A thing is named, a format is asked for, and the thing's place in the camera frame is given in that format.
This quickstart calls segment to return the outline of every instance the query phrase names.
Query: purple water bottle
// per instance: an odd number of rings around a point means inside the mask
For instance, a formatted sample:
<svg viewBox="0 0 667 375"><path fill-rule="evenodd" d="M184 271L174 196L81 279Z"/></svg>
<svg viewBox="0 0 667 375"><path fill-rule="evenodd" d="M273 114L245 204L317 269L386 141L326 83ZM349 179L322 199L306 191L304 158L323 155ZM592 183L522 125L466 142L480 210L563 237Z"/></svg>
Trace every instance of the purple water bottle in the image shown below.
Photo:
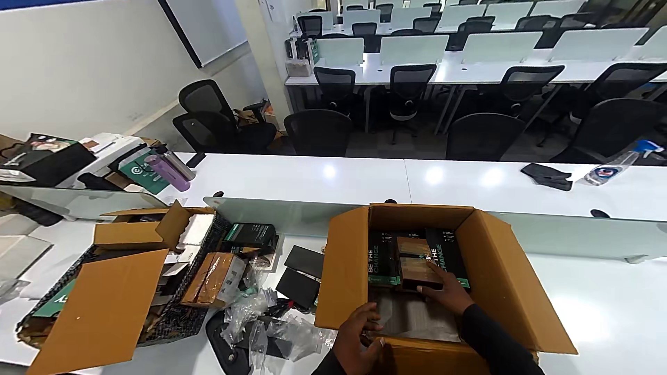
<svg viewBox="0 0 667 375"><path fill-rule="evenodd" d="M190 188L190 182L186 181L183 176L178 173L171 165L160 158L158 155L149 155L144 161L150 165L154 171L162 178L166 179L179 192L184 192Z"/></svg>

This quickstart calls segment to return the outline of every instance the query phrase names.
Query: blue spray nozzle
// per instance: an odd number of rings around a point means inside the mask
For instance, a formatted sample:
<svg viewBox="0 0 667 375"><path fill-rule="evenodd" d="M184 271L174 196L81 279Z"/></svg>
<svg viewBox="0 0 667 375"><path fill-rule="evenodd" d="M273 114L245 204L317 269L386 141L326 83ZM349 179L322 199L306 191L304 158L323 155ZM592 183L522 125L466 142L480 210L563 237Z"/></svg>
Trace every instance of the blue spray nozzle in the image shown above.
<svg viewBox="0 0 667 375"><path fill-rule="evenodd" d="M637 141L637 146L633 151L643 152L644 157L647 157L653 151L661 152L664 150L664 147L659 146L657 143L651 142L647 139L642 139L641 141Z"/></svg>

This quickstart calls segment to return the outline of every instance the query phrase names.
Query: white wall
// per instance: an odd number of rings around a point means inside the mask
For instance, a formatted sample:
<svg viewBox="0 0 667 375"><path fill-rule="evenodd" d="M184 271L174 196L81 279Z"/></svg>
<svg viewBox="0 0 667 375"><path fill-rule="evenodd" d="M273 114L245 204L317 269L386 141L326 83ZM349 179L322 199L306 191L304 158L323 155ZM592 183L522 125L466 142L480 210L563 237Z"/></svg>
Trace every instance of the white wall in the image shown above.
<svg viewBox="0 0 667 375"><path fill-rule="evenodd" d="M211 76L232 107L267 96L247 48L215 75L198 70L157 0L0 11L0 46L0 133L18 139L125 133Z"/></svg>

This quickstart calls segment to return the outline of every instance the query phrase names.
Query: plastic bottle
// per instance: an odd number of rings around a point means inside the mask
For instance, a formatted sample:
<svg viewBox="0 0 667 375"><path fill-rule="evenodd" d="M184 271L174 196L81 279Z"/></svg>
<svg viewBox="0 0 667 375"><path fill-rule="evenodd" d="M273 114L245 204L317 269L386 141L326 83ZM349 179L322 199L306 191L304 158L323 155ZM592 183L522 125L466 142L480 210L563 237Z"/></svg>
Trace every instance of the plastic bottle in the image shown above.
<svg viewBox="0 0 667 375"><path fill-rule="evenodd" d="M190 183L183 178L183 176L176 171L169 163L158 155L149 155L144 161L150 165L154 171L162 178L166 179L179 192L184 192L190 188Z"/></svg>
<svg viewBox="0 0 667 375"><path fill-rule="evenodd" d="M175 153L169 151L167 146L159 145L155 148L155 152L157 152L162 159L166 160L167 163L176 169L176 171L180 173L186 181L191 181L193 178L195 178L195 172L188 168L187 165L183 163L183 161L178 156L176 156Z"/></svg>
<svg viewBox="0 0 667 375"><path fill-rule="evenodd" d="M664 148L645 139L638 141L637 147L632 151L624 153L612 160L609 164L602 164L593 168L592 171L584 176L584 181L594 186L600 186L603 183L607 183L612 177L620 175L621 172L628 169L639 158L640 153L643 152L644 157L647 157L653 151L664 151Z"/></svg>

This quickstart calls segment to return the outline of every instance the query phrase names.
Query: spray bottle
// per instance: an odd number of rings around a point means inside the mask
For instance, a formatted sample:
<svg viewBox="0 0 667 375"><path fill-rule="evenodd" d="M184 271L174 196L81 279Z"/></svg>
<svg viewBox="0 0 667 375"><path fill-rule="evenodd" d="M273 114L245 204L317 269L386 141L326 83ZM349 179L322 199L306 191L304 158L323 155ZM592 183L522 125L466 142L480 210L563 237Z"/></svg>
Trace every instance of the spray bottle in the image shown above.
<svg viewBox="0 0 667 375"><path fill-rule="evenodd" d="M643 157L647 157L653 151L661 152L664 151L664 148L645 139L638 141L637 147L632 151L623 153L609 164L602 164L593 168L592 171L584 176L584 180L591 185L600 186L603 183L609 182L612 177L620 175L621 172L628 169L639 158L640 153L643 152Z"/></svg>

